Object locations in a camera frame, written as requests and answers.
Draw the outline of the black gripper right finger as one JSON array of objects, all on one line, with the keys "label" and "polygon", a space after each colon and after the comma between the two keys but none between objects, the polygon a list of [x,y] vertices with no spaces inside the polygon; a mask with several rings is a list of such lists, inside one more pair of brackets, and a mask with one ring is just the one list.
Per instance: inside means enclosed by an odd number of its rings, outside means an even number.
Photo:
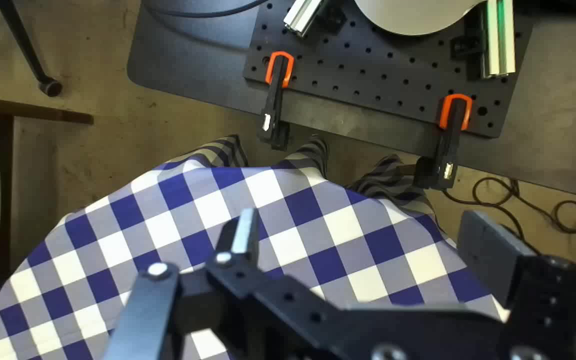
[{"label": "black gripper right finger", "polygon": [[538,254],[476,210],[460,219],[458,254],[509,310],[501,343],[510,360],[574,358],[576,263]]}]

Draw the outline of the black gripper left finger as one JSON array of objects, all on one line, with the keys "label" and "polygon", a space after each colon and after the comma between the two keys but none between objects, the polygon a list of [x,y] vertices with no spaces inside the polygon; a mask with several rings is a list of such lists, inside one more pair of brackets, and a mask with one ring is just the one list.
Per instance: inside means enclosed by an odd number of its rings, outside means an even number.
[{"label": "black gripper left finger", "polygon": [[341,360],[339,312],[291,275],[256,263],[258,211],[231,219],[195,272],[155,262],[133,284],[105,360],[182,360],[193,331],[213,330],[235,360]]}]

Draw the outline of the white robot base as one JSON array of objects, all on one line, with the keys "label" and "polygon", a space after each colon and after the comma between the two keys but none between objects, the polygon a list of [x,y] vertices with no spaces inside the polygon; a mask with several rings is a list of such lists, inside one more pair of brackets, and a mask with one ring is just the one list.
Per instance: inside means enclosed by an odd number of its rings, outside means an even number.
[{"label": "white robot base", "polygon": [[451,27],[485,0],[355,0],[366,19],[399,35],[426,35]]}]

